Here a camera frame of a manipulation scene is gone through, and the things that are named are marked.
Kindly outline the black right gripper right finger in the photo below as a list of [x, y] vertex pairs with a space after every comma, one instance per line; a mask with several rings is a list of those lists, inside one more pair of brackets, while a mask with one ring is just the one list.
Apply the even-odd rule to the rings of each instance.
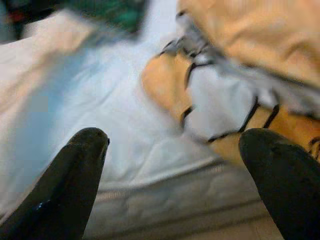
[[320, 238], [320, 164], [300, 145], [263, 128], [245, 131], [241, 158], [286, 240]]

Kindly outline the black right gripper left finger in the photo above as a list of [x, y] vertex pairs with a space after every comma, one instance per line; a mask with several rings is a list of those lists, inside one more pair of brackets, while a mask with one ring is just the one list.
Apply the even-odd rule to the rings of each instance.
[[110, 140], [78, 131], [23, 199], [0, 221], [2, 240], [81, 240], [98, 192]]

